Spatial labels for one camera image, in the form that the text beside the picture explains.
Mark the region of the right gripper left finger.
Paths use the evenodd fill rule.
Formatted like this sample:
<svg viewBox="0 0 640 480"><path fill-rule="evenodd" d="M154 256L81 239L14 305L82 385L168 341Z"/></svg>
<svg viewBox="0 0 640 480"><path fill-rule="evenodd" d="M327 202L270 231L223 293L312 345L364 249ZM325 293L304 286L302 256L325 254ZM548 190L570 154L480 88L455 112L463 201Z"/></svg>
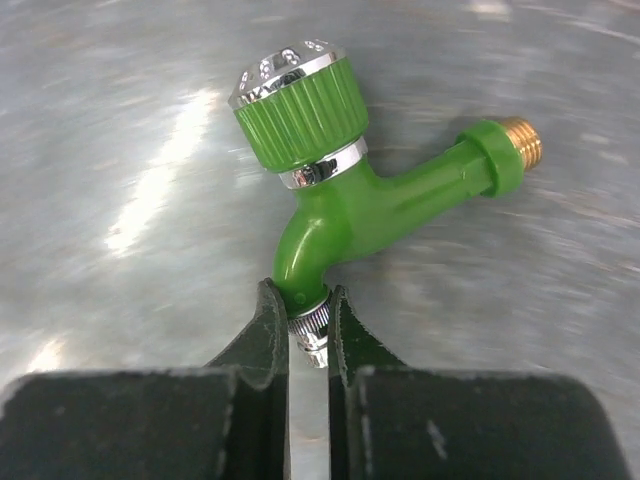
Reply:
<svg viewBox="0 0 640 480"><path fill-rule="evenodd" d="M50 371L1 393L5 479L286 479L289 342L260 282L253 318L202 366Z"/></svg>

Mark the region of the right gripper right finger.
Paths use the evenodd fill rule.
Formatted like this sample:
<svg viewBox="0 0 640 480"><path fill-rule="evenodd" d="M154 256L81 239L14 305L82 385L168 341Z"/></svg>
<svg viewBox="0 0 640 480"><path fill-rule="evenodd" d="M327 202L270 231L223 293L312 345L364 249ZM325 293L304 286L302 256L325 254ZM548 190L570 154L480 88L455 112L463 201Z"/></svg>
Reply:
<svg viewBox="0 0 640 480"><path fill-rule="evenodd" d="M334 479L628 479L592 391L558 374L419 369L338 287L328 327Z"/></svg>

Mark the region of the green plastic water faucet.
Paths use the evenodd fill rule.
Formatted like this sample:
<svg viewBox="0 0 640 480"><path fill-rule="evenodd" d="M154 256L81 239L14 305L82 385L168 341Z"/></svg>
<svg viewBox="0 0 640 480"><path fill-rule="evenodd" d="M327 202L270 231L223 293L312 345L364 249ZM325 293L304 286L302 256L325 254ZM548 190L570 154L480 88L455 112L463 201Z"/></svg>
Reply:
<svg viewBox="0 0 640 480"><path fill-rule="evenodd" d="M319 39L247 66L229 105L257 160L295 196L272 280L311 364L328 364L332 266L376 253L476 196L517 189L543 146L519 117L484 119L439 156L391 177L374 172L368 111L344 49Z"/></svg>

